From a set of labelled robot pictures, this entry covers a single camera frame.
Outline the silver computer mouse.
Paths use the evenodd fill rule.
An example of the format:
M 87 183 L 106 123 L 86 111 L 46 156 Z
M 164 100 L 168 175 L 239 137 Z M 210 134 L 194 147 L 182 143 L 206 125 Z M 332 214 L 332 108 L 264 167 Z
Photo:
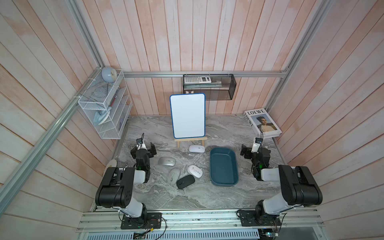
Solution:
M 158 164 L 162 166 L 174 166 L 176 164 L 176 159 L 172 157 L 160 157 Z

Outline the grey-white computer mouse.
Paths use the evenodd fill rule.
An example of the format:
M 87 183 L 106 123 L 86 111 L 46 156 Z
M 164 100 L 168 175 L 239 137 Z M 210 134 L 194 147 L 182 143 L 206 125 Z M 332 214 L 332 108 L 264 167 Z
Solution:
M 181 170 L 178 169 L 178 168 L 174 168 L 170 171 L 170 173 L 168 174 L 168 177 L 167 177 L 167 183 L 169 185 L 175 185 L 176 182 L 178 181 L 179 177 L 180 177 L 180 174 L 181 174 Z

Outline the black computer mouse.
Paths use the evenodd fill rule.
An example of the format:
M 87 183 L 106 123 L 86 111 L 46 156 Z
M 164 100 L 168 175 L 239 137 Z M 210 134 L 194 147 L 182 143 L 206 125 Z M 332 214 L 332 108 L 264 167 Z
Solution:
M 177 188 L 182 190 L 195 183 L 195 177 L 193 175 L 187 175 L 176 182 Z

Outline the white mouse with logo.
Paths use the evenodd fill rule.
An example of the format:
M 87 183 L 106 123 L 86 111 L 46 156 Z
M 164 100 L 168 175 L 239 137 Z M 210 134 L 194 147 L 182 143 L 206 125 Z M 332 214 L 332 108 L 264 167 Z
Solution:
M 195 165 L 190 165 L 188 168 L 187 168 L 187 172 L 194 176 L 195 178 L 198 178 L 200 179 L 202 176 L 203 176 L 203 170 L 200 169 L 199 167 L 195 166 Z

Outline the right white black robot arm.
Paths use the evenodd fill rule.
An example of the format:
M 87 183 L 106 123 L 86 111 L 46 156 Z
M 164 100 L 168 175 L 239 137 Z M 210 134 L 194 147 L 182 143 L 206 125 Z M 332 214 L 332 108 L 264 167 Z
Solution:
M 252 162 L 254 178 L 262 182 L 276 182 L 280 184 L 281 192 L 275 196 L 258 202 L 255 207 L 255 219 L 261 221 L 276 218 L 282 212 L 296 206 L 310 207 L 320 205 L 323 194 L 308 167 L 279 165 L 270 168 L 269 162 L 263 155 L 264 148 L 248 148 L 242 145 L 240 155 Z

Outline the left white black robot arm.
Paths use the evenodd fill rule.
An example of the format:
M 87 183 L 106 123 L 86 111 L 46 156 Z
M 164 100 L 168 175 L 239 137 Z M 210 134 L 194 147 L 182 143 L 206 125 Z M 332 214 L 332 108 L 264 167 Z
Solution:
M 133 187 L 149 181 L 150 159 L 157 151 L 153 143 L 150 143 L 150 148 L 140 143 L 131 150 L 131 154 L 136 160 L 134 167 L 107 168 L 96 192 L 95 203 L 104 208 L 117 208 L 127 217 L 144 221 L 147 219 L 147 209 L 145 204 L 133 197 Z

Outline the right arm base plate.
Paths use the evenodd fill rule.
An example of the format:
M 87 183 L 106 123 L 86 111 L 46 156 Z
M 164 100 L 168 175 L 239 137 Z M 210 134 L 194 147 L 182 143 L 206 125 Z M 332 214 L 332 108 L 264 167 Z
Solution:
M 243 227 L 281 226 L 279 216 L 268 215 L 263 210 L 238 210 L 237 217 L 240 219 Z

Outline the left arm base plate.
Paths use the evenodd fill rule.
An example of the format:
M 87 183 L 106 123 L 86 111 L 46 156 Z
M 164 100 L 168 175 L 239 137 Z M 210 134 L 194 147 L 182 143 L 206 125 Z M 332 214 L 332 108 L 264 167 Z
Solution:
M 138 230 L 138 229 L 160 229 L 162 224 L 162 214 L 143 213 L 139 218 L 133 218 L 124 215 L 122 218 L 122 230 Z

